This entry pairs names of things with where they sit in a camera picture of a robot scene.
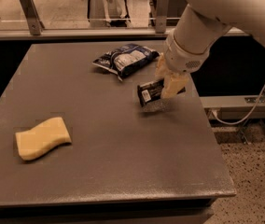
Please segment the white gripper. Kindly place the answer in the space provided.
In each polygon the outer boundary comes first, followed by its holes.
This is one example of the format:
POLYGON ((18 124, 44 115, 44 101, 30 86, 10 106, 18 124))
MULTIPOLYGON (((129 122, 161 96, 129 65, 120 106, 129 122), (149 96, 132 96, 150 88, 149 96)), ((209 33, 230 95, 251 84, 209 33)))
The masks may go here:
POLYGON ((174 30, 171 30, 164 42, 163 51, 164 54, 160 55, 156 65, 155 78, 164 79, 161 98, 167 99, 176 96, 189 81, 187 74, 179 73, 198 71, 208 58, 209 50, 200 54, 186 51, 178 45, 174 38, 174 30), (167 72, 166 66, 173 72, 167 72))

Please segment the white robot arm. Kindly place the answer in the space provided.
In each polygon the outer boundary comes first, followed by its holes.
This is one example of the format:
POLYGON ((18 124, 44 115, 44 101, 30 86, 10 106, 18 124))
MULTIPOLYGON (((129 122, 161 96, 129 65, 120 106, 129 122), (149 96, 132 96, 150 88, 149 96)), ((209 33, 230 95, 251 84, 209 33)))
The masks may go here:
POLYGON ((168 34, 156 78, 164 81, 161 97, 172 98, 198 71, 210 48, 231 28, 251 35, 265 48, 265 0, 186 0, 178 24, 168 34))

